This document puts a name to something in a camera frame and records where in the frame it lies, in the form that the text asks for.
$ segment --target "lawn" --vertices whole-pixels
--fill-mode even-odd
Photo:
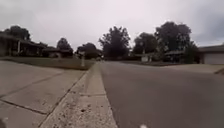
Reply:
[[[74,58],[35,58],[35,57],[4,57],[1,60],[13,61],[17,63],[24,63],[29,65],[52,67],[62,69],[88,70],[94,61],[85,60],[85,66],[81,66],[80,59]]]

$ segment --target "concrete sidewalk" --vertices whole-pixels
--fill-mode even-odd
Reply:
[[[96,64],[69,91],[41,128],[117,128]]]
[[[218,72],[219,70],[224,69],[224,65],[189,64],[189,65],[165,66],[162,68],[187,71],[187,72],[214,74],[214,73]]]
[[[38,128],[83,74],[0,61],[0,119],[7,128]]]

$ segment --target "white garage door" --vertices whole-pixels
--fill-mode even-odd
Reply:
[[[224,64],[224,53],[220,54],[205,54],[205,64]]]

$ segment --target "street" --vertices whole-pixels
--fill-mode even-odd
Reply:
[[[223,128],[224,77],[116,62],[101,73],[119,128]]]

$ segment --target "green tree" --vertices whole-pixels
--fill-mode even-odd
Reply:
[[[184,50],[184,61],[185,63],[199,63],[200,55],[198,51],[198,47],[195,45],[193,41],[187,43]]]
[[[191,29],[186,24],[166,22],[156,28],[156,38],[164,51],[184,50],[190,42]]]
[[[134,54],[142,54],[143,50],[145,53],[156,52],[157,40],[153,34],[143,32],[138,37],[136,37],[134,41]]]
[[[128,54],[129,40],[130,37],[126,28],[110,28],[109,33],[104,34],[103,37],[99,39],[103,47],[104,57],[118,59]]]
[[[71,45],[68,43],[66,38],[61,38],[57,43],[59,50],[72,50]]]
[[[26,28],[21,28],[18,25],[11,26],[4,31],[6,34],[23,39],[30,40],[30,33]]]
[[[82,46],[79,46],[77,48],[76,53],[79,54],[80,52],[85,52],[86,59],[97,58],[99,55],[98,50],[93,43],[87,43],[87,44],[83,44]]]

